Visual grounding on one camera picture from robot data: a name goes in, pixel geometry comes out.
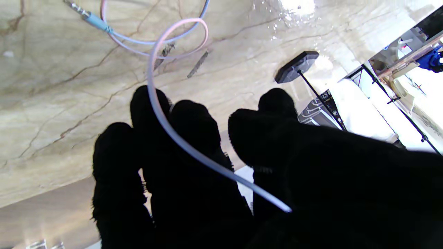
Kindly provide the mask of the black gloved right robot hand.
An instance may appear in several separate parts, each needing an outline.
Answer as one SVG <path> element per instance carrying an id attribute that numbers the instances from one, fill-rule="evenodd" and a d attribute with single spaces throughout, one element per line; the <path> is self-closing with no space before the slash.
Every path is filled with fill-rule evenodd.
<path id="1" fill-rule="evenodd" d="M 140 86 L 132 125 L 95 142 L 93 219 L 103 249 L 441 249 L 442 156 L 299 123 L 274 88 L 258 110 L 238 109 L 228 137 L 254 183 L 253 208 L 236 182 L 166 134 Z"/>

